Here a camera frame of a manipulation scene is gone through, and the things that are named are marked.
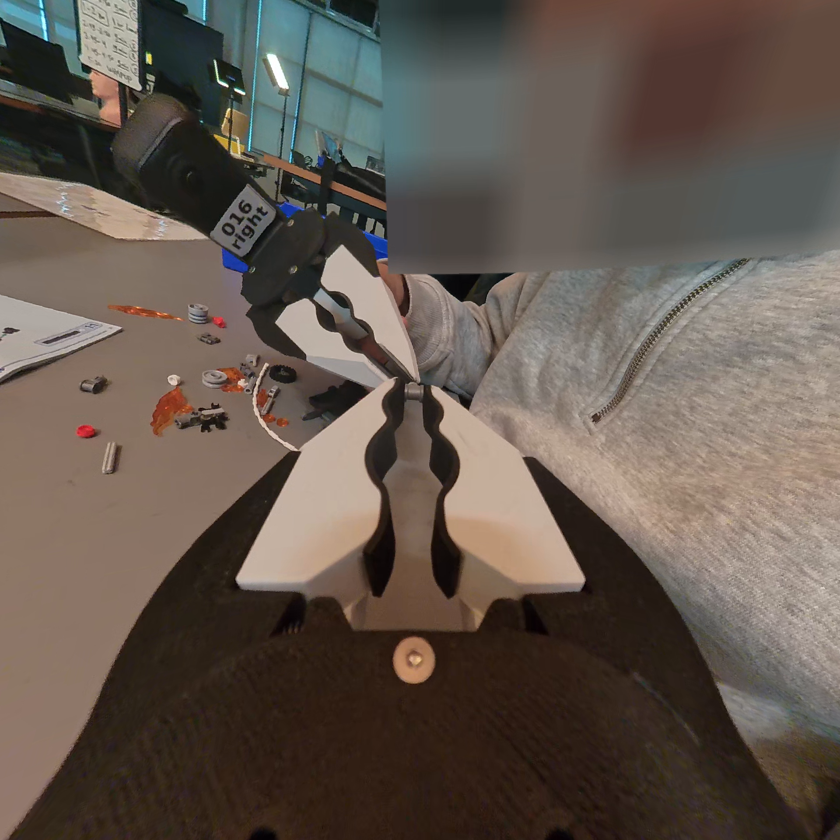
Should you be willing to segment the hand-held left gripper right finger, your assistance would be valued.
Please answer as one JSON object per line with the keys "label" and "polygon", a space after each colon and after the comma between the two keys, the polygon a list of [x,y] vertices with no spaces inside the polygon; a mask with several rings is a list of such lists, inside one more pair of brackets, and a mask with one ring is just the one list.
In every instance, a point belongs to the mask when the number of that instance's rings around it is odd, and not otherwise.
{"label": "hand-held left gripper right finger", "polygon": [[434,580],[465,626],[477,630],[499,600],[581,592],[585,575],[518,450],[436,386],[423,390],[423,425],[440,483]]}

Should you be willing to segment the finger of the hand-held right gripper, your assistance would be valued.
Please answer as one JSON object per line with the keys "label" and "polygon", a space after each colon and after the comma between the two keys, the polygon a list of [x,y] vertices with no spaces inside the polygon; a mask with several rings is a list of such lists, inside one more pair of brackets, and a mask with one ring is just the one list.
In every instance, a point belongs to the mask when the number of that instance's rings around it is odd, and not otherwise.
{"label": "finger of the hand-held right gripper", "polygon": [[344,380],[375,389],[397,377],[362,352],[361,341],[368,333],[331,297],[291,303],[276,325],[307,362]]}
{"label": "finger of the hand-held right gripper", "polygon": [[340,246],[326,259],[321,289],[313,300],[317,313],[326,314],[329,298],[335,333],[348,353],[365,357],[370,367],[381,370],[381,377],[421,381],[396,293],[380,275],[372,275],[347,247]]}

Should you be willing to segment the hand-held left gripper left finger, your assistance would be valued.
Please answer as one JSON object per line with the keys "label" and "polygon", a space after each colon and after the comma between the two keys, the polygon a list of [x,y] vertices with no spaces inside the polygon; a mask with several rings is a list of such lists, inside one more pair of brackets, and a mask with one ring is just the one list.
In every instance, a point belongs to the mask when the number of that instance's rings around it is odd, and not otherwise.
{"label": "hand-held left gripper left finger", "polygon": [[362,629],[391,578],[396,541],[384,477],[397,457],[405,386],[377,387],[295,455],[237,586],[336,601]]}

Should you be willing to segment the lego instruction booklet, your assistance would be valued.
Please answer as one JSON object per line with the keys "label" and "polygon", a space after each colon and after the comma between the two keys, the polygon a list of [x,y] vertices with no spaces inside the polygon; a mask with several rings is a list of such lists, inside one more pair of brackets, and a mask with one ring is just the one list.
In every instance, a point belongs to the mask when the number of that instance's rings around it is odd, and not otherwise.
{"label": "lego instruction booklet", "polygon": [[121,331],[117,325],[1,296],[1,383]]}

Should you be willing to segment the person's right forearm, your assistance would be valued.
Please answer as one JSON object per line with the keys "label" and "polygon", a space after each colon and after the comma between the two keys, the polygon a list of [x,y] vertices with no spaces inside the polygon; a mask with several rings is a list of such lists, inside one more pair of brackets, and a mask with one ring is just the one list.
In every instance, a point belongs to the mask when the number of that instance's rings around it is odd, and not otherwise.
{"label": "person's right forearm", "polygon": [[490,289],[483,304],[459,301],[427,275],[404,277],[405,321],[421,380],[472,398],[549,272],[519,272]]}

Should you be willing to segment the black lego vehicle model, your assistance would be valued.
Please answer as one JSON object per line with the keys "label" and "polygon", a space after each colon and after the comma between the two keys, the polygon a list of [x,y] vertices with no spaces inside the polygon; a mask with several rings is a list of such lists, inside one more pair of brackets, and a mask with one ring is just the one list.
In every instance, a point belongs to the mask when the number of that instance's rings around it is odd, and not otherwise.
{"label": "black lego vehicle model", "polygon": [[304,422],[321,419],[331,423],[365,399],[369,392],[368,388],[352,381],[331,385],[326,391],[308,398],[310,407],[301,419]]}

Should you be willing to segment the white flexible lego whip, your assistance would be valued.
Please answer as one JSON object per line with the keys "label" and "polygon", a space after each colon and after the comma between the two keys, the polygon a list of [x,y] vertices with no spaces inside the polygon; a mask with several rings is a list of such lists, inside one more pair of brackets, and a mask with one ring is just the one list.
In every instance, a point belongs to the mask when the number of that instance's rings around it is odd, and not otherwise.
{"label": "white flexible lego whip", "polygon": [[298,447],[294,446],[293,444],[289,443],[285,439],[283,439],[281,436],[279,436],[268,425],[264,416],[262,414],[260,414],[260,406],[258,405],[258,396],[259,396],[259,391],[260,391],[261,386],[262,386],[262,382],[263,382],[264,378],[266,377],[266,375],[268,373],[269,367],[270,367],[270,365],[268,364],[268,362],[265,362],[262,365],[261,369],[259,370],[259,372],[258,372],[258,374],[255,378],[255,383],[254,383],[253,390],[252,390],[252,393],[251,393],[251,405],[252,405],[252,409],[253,409],[253,414],[254,414],[259,426],[261,427],[261,429],[264,432],[266,432],[266,434],[270,438],[272,438],[272,440],[274,440],[276,443],[278,443],[286,451],[298,454],[300,452],[300,449]]}

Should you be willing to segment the blue storage bin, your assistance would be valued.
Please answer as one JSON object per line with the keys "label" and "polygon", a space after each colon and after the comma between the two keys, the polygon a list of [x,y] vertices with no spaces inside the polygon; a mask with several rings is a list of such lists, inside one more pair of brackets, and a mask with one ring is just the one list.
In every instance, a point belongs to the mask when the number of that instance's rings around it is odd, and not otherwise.
{"label": "blue storage bin", "polygon": [[[388,256],[387,253],[387,241],[384,237],[378,236],[376,234],[368,233],[366,231],[363,232],[365,238],[369,241],[371,246],[374,249],[374,256],[377,260],[386,259]],[[230,253],[229,251],[223,249],[222,252],[222,259],[223,259],[223,266],[226,269],[235,271],[239,274],[244,274],[249,271],[249,267],[246,265],[244,261],[239,259],[236,255]]]}

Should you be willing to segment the white marbled board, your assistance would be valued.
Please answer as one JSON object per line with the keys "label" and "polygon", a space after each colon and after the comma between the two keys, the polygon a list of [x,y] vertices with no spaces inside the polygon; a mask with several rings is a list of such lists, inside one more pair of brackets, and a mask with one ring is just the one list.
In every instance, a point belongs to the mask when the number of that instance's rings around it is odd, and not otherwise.
{"label": "white marbled board", "polygon": [[138,242],[207,239],[186,224],[81,183],[3,172],[1,194],[111,238]]}

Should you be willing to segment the background wooden table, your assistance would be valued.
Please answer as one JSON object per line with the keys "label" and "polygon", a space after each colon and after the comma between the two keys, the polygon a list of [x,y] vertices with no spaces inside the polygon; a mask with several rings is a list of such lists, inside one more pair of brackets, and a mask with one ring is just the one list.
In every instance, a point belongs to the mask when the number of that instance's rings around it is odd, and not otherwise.
{"label": "background wooden table", "polygon": [[273,168],[289,179],[303,184],[316,197],[316,203],[324,206],[335,205],[344,211],[352,211],[368,218],[386,219],[385,200],[366,191],[336,182],[331,176],[325,177],[315,171],[283,161],[273,154],[264,153],[261,163]]}

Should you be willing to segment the white printed chart board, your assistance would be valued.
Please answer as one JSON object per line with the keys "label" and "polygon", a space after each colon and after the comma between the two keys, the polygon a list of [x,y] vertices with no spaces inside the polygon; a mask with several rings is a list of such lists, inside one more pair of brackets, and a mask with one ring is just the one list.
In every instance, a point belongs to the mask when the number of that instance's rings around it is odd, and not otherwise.
{"label": "white printed chart board", "polygon": [[75,10],[80,63],[132,91],[141,91],[140,2],[76,1]]}

